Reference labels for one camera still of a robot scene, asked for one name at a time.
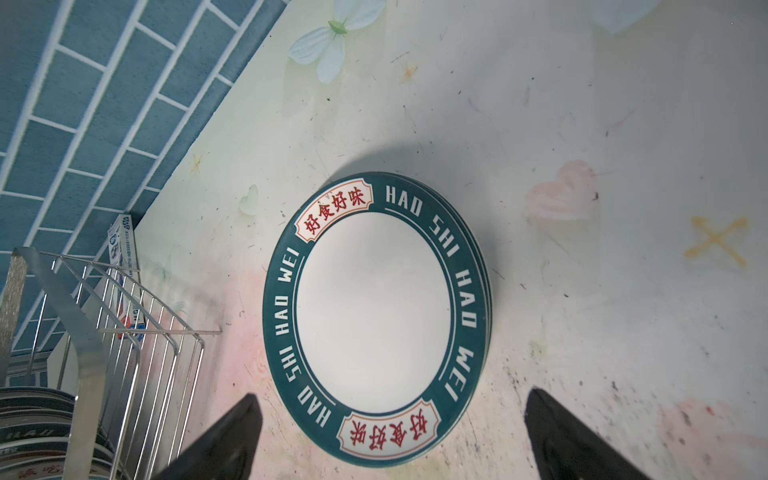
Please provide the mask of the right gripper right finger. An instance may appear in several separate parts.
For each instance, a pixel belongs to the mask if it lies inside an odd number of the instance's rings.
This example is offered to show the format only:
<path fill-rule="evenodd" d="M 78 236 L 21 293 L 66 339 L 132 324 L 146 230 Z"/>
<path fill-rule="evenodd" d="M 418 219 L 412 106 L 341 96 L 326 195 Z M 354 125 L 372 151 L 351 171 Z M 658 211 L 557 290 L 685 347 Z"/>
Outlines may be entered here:
<path fill-rule="evenodd" d="M 648 479 L 543 389 L 529 392 L 524 422 L 542 479 Z"/>

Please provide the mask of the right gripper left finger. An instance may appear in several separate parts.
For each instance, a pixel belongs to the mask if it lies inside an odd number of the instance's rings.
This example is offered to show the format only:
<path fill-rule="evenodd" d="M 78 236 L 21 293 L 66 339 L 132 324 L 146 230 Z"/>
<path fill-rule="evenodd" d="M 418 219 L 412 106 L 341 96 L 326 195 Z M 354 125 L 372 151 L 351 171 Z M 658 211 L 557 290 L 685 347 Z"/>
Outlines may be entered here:
<path fill-rule="evenodd" d="M 154 479 L 248 479 L 262 425 L 248 393 Z"/>

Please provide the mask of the metal wire dish rack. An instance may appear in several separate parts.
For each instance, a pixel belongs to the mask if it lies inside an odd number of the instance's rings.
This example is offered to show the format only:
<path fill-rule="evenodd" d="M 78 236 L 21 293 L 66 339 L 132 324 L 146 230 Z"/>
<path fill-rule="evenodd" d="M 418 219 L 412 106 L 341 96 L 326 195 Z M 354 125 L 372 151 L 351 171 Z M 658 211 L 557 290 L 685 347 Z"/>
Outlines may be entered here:
<path fill-rule="evenodd" d="M 140 283 L 125 328 L 110 264 L 18 247 L 1 255 L 1 389 L 77 398 L 61 479 L 150 479 L 182 452 L 209 330 Z"/>

